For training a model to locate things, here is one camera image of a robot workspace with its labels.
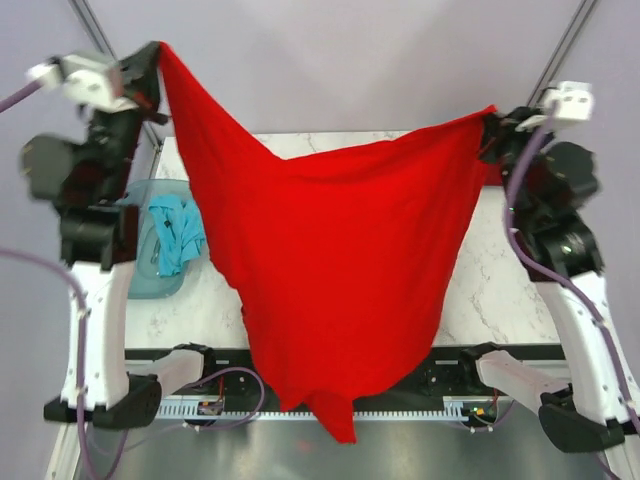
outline light blue cloth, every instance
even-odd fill
[[[160,250],[158,273],[169,277],[180,273],[186,262],[200,256],[205,242],[200,210],[193,200],[178,195],[158,195],[149,202]]]

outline gray wall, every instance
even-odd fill
[[[412,129],[519,105],[578,3],[91,0],[118,52],[168,42],[246,128],[271,133]]]
[[[600,2],[558,79],[593,84],[595,110],[564,139],[596,153],[602,193],[585,208],[607,265],[608,296],[631,369],[640,378],[640,49],[636,0]]]
[[[25,83],[24,72],[53,54],[91,48],[65,0],[9,0],[0,28],[0,97]],[[83,125],[59,94],[38,92],[0,115],[0,245],[58,259],[58,222],[32,202],[19,175],[18,153],[45,131],[80,139]],[[148,145],[143,148],[147,159]],[[34,267],[0,259],[0,476],[45,474],[57,426],[42,420],[44,403],[60,392],[67,361],[65,286]]]

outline red cloth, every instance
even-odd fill
[[[283,161],[163,45],[178,149],[256,369],[355,442],[352,401],[429,353],[487,166],[481,112],[393,141]]]

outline white marble surface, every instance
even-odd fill
[[[303,133],[258,138],[276,155],[291,158],[400,134]],[[165,141],[156,177],[187,179],[174,138]],[[558,342],[546,306],[502,233],[503,201],[497,188],[485,188],[481,194],[449,285],[437,345]],[[175,295],[127,303],[127,348],[173,347],[184,342],[248,347],[240,299],[206,253],[191,262]]]

